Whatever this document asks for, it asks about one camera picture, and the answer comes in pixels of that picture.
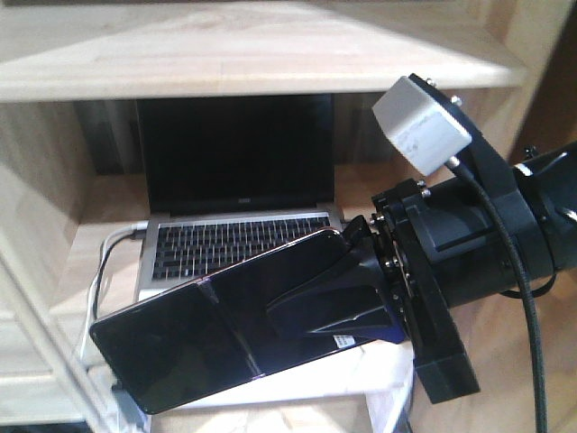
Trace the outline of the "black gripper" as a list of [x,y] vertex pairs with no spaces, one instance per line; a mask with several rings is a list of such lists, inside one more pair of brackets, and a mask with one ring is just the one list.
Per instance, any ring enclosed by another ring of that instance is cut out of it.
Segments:
[[[469,356],[449,312],[513,288],[507,251],[473,188],[452,179],[428,197],[405,180],[371,199],[377,224],[398,257],[414,366],[428,399],[438,404],[479,391]],[[285,338],[352,336],[399,344],[407,339],[388,293],[364,216],[342,231],[345,256],[267,305]]]

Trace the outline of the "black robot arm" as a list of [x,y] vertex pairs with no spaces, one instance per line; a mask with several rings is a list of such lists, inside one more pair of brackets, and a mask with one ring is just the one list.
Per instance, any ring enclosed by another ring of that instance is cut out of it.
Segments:
[[[551,287],[576,264],[576,147],[529,155],[514,167],[466,150],[462,164],[485,188],[530,280]],[[267,307],[286,338],[345,335],[413,345],[429,400],[479,389],[451,309],[516,283],[499,232],[474,189],[450,179],[406,180],[372,199],[374,222],[344,231],[349,252]]]

